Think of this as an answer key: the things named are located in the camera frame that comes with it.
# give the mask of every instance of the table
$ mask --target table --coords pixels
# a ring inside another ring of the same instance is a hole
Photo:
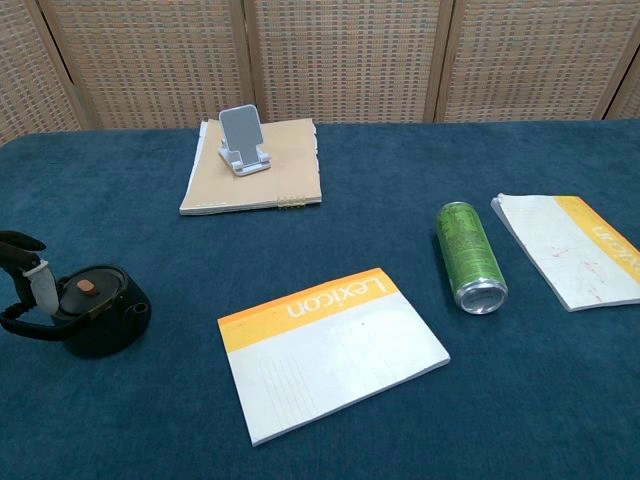
[[[639,245],[640,121],[317,137],[321,205],[206,217],[178,214],[196,130],[0,149],[0,228],[47,243],[58,276],[121,265],[153,304],[146,334],[102,360],[0,331],[0,477],[640,478],[640,306],[567,313],[489,206],[581,195]],[[477,208],[510,289],[492,315],[449,291],[435,215],[454,200]],[[216,319],[376,266],[451,363],[252,448]]]

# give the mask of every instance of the spiral binding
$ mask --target spiral binding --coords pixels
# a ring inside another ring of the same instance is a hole
[[[289,208],[303,208],[307,204],[307,199],[305,197],[278,197],[276,199],[276,204],[278,208],[281,210],[289,209]]]

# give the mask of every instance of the open notebook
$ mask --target open notebook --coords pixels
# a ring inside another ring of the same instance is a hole
[[[500,194],[491,206],[568,311],[640,303],[640,253],[580,197]]]
[[[246,177],[234,175],[218,153],[222,128],[202,122],[187,193],[180,213],[211,213],[301,206],[322,201],[315,127],[311,119],[262,124],[264,152],[271,168]]]
[[[218,325],[254,446],[449,362],[379,268]]]

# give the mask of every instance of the aluminum can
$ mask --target aluminum can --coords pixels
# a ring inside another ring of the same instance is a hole
[[[465,202],[447,203],[437,224],[456,304],[476,315],[498,309],[507,299],[507,284],[475,209]]]

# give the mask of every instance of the white phone stand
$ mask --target white phone stand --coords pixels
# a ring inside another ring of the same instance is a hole
[[[222,110],[219,119],[223,137],[218,152],[233,173],[242,177],[271,167],[271,155],[258,147],[264,140],[254,105]]]

